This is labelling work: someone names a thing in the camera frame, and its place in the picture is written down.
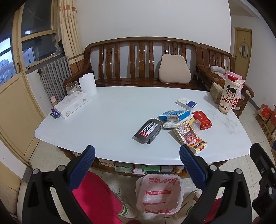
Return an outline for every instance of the glass mug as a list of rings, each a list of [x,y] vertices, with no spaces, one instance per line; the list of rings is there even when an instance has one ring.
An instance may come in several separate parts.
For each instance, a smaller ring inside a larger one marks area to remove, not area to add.
[[[71,82],[68,83],[66,86],[66,92],[68,95],[71,95],[72,93],[76,92],[76,91],[80,91],[81,92],[81,87],[78,84],[78,82]]]

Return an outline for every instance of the blue and white box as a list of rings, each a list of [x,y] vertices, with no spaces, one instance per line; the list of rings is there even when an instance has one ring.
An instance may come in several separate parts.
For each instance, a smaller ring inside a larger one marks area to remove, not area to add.
[[[162,121],[181,121],[190,115],[188,110],[168,110],[158,116]]]
[[[179,106],[182,106],[183,108],[185,108],[186,110],[189,110],[190,112],[196,108],[197,103],[195,103],[194,101],[191,101],[185,97],[179,99],[176,102]]]

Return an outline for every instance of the paper towel roll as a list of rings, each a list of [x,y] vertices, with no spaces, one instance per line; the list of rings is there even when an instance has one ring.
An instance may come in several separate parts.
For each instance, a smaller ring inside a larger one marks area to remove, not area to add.
[[[87,73],[79,78],[81,91],[89,95],[94,95],[97,92],[95,78],[93,73]]]

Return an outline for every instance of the red cup lid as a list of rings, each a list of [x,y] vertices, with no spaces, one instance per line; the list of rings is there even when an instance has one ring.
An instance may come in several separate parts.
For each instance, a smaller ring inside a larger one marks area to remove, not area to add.
[[[231,80],[232,82],[235,82],[238,78],[232,75],[228,75],[228,79]]]

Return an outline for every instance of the green package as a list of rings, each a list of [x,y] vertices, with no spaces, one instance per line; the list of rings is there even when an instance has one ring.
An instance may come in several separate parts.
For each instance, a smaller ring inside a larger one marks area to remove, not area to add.
[[[116,162],[115,163],[115,172],[123,172],[123,173],[132,173],[133,164],[132,163],[124,163],[124,162]]]
[[[160,166],[154,165],[142,165],[143,171],[158,171],[160,172]]]

